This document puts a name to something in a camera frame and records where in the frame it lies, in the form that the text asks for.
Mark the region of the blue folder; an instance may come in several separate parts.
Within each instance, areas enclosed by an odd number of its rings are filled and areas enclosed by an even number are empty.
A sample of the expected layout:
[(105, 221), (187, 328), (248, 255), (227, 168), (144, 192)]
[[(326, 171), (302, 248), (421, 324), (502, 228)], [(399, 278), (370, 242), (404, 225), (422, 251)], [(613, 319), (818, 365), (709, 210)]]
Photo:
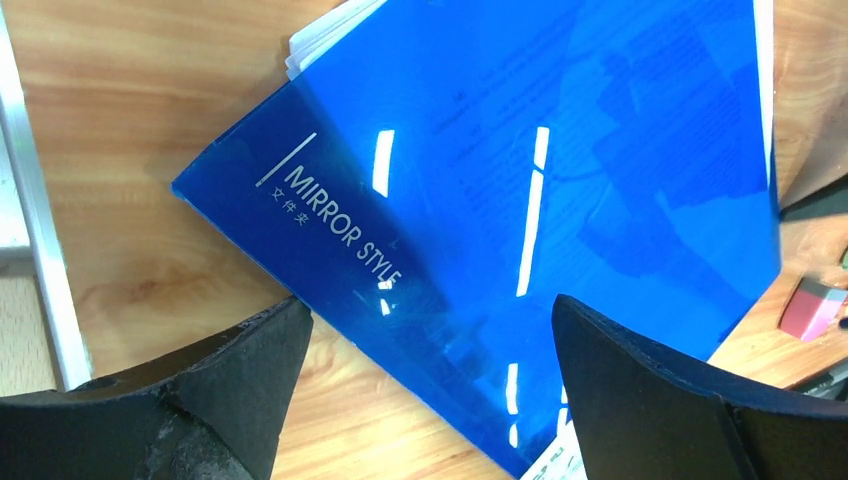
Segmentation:
[(496, 464), (574, 296), (709, 358), (780, 269), (754, 1), (380, 1), (174, 194)]

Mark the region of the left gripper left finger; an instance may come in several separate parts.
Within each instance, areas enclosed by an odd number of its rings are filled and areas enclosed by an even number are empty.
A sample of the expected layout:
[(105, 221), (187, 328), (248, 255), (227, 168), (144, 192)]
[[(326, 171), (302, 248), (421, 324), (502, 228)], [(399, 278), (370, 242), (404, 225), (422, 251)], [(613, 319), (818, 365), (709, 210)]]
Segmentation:
[(289, 298), (154, 360), (1, 401), (5, 479), (267, 479), (313, 328)]

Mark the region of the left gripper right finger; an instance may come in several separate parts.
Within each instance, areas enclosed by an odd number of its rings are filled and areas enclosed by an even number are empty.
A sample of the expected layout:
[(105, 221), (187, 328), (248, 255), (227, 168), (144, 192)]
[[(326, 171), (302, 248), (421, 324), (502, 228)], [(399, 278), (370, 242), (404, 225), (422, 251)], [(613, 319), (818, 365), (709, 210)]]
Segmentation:
[(716, 368), (561, 295), (552, 329), (591, 479), (843, 479), (847, 406)]

